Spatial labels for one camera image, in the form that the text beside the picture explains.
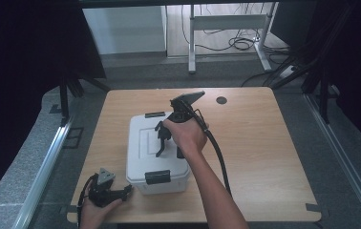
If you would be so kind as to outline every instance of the table leg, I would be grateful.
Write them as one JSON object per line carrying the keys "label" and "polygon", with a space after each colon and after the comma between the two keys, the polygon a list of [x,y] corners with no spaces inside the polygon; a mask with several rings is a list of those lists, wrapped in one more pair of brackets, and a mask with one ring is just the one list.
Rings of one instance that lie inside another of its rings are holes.
{"label": "table leg", "polygon": [[190,5],[189,73],[196,72],[194,20],[195,20],[195,6]]}
{"label": "table leg", "polygon": [[267,61],[267,58],[265,56],[263,47],[264,47],[264,42],[266,39],[267,32],[269,31],[270,21],[272,20],[272,17],[273,17],[273,11],[275,9],[275,4],[276,3],[274,3],[274,2],[272,3],[272,7],[270,8],[270,11],[266,14],[266,21],[265,21],[265,26],[262,29],[261,39],[259,40],[259,42],[255,42],[255,44],[254,44],[255,50],[259,56],[259,59],[261,60],[261,63],[262,63],[262,66],[264,67],[265,72],[272,71],[269,61]]}
{"label": "table leg", "polygon": [[67,92],[67,78],[66,76],[61,76],[59,83],[59,97],[61,100],[61,127],[67,124],[68,119],[70,118],[70,112],[68,109],[68,92]]}

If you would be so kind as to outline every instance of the black curtain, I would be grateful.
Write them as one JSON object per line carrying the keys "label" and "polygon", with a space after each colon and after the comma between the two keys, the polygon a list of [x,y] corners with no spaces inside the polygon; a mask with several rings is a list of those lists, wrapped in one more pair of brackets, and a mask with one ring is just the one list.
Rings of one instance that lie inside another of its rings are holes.
{"label": "black curtain", "polygon": [[[326,70],[329,82],[337,86],[340,91],[337,98],[338,106],[361,132],[361,1],[318,1],[308,40],[327,26],[330,23],[329,18],[334,18],[334,15],[337,15],[336,13],[347,2],[354,4],[353,11],[329,50],[327,60],[321,68]],[[314,57],[317,51],[319,49],[315,49],[310,57]]]}
{"label": "black curtain", "polygon": [[43,94],[62,76],[76,80],[75,72],[105,77],[81,9],[0,0],[0,179],[37,119]]}

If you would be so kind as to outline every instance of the white plastic box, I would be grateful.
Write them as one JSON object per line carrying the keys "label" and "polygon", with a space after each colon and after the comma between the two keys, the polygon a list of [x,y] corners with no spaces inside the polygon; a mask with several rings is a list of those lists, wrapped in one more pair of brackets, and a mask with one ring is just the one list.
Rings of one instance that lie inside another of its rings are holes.
{"label": "white plastic box", "polygon": [[127,151],[127,180],[144,195],[182,192],[186,189],[190,168],[177,158],[173,138],[165,140],[159,157],[160,139],[155,131],[171,113],[143,114],[132,117]]}

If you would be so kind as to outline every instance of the finger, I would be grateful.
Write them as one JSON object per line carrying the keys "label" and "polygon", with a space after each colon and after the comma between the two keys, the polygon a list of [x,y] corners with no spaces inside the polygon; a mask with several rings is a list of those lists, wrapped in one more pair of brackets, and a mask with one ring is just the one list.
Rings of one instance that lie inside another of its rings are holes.
{"label": "finger", "polygon": [[113,201],[113,202],[109,203],[108,205],[106,205],[106,207],[103,208],[103,212],[105,214],[108,214],[109,212],[111,212],[115,208],[117,208],[122,202],[123,202],[123,200],[121,200],[121,198],[116,199],[115,201]]}

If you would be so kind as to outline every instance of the box lid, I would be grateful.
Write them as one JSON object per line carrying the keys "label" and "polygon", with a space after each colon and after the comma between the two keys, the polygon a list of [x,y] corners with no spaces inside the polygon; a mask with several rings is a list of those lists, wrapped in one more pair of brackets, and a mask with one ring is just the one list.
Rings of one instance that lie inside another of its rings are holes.
{"label": "box lid", "polygon": [[143,114],[131,118],[126,171],[129,182],[146,182],[146,173],[167,174],[165,171],[170,171],[170,178],[186,177],[190,173],[187,161],[177,158],[177,145],[172,137],[165,140],[165,150],[156,157],[160,139],[155,128],[170,114]]}

